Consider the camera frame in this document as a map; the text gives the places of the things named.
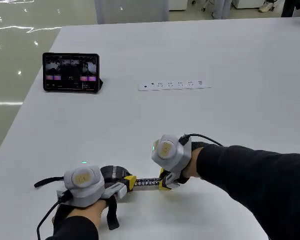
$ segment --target person's leg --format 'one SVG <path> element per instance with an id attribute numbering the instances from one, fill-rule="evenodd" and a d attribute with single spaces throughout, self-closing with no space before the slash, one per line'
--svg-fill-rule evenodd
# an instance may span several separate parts
<path id="1" fill-rule="evenodd" d="M 225 0 L 215 0 L 214 1 L 214 9 L 212 16 L 215 19 L 222 19 L 222 12 L 224 9 Z"/>
<path id="2" fill-rule="evenodd" d="M 222 10 L 222 19 L 229 17 L 231 9 L 232 0 L 224 0 L 223 10 Z"/>
<path id="3" fill-rule="evenodd" d="M 282 11 L 282 18 L 291 18 L 295 11 L 295 2 L 294 0 L 285 0 L 283 11 Z"/>

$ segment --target shoe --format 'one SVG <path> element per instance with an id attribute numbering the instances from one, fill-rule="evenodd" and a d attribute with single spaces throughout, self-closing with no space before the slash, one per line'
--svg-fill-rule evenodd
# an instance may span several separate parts
<path id="1" fill-rule="evenodd" d="M 270 9 L 274 6 L 273 2 L 268 2 L 266 1 L 260 8 L 259 8 L 259 12 L 260 13 L 266 13 L 268 11 L 270 11 Z"/>

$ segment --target black strap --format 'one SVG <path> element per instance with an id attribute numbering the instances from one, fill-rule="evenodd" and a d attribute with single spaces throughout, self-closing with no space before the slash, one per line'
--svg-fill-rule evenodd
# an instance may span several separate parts
<path id="1" fill-rule="evenodd" d="M 35 188 L 41 187 L 43 185 L 52 183 L 52 182 L 56 182 L 56 181 L 63 181 L 64 177 L 63 176 L 54 176 L 54 177 L 48 177 L 46 179 L 43 179 L 41 181 L 38 181 L 34 184 Z"/>
<path id="2" fill-rule="evenodd" d="M 106 204 L 108 205 L 108 214 L 106 216 L 106 221 L 108 223 L 109 230 L 117 229 L 119 225 L 119 221 L 117 218 L 117 200 L 113 195 L 108 199 L 104 199 Z"/>

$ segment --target glove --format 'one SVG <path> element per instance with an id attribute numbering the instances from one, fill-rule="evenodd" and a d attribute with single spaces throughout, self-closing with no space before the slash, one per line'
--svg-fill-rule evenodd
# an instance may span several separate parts
<path id="1" fill-rule="evenodd" d="M 205 142 L 192 142 L 191 137 L 178 139 L 173 135 L 163 135 L 152 147 L 152 160 L 162 167 L 159 178 L 160 190 L 171 190 L 185 184 L 189 178 L 182 176 L 183 169 L 191 160 L 192 151 L 209 145 Z"/>
<path id="2" fill-rule="evenodd" d="M 99 170 L 96 166 L 90 168 L 95 169 L 95 174 Z M 137 177 L 131 175 L 125 168 L 120 166 L 104 166 L 99 171 L 102 174 L 102 178 L 100 179 L 100 183 L 102 183 L 102 187 L 100 187 L 100 189 L 102 189 L 102 194 L 98 199 L 103 199 L 107 203 L 109 208 L 106 216 L 107 223 L 109 229 L 113 230 L 119 227 L 116 197 L 120 200 L 126 193 L 132 191 Z M 53 228 L 58 228 L 58 224 L 63 221 L 74 208 L 76 208 L 76 206 L 60 204 L 54 217 Z"/>

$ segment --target white table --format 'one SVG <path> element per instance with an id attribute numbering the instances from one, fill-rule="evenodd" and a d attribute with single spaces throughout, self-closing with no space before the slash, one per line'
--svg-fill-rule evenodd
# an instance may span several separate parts
<path id="1" fill-rule="evenodd" d="M 163 134 L 300 152 L 300 18 L 69 26 L 51 52 L 98 53 L 104 86 L 97 95 L 46 93 L 39 71 L 0 148 L 0 239 L 35 239 L 62 183 L 34 182 L 81 161 L 157 176 L 151 146 Z M 137 91 L 139 81 L 180 78 L 212 88 Z M 267 239 L 248 210 L 199 179 L 133 192 L 118 218 L 114 231 L 103 219 L 103 240 Z M 42 238 L 51 232 L 48 220 Z"/>

